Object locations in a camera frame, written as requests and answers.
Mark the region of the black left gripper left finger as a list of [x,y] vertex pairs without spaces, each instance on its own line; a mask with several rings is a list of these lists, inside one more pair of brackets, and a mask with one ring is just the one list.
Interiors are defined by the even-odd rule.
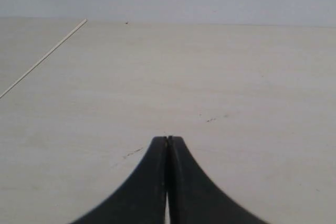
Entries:
[[135,170],[74,223],[165,223],[167,138],[154,137]]

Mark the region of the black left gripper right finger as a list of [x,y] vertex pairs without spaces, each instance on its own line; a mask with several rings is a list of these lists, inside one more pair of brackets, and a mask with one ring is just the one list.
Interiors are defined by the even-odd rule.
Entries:
[[265,223],[212,182],[182,137],[169,136],[167,143],[170,223]]

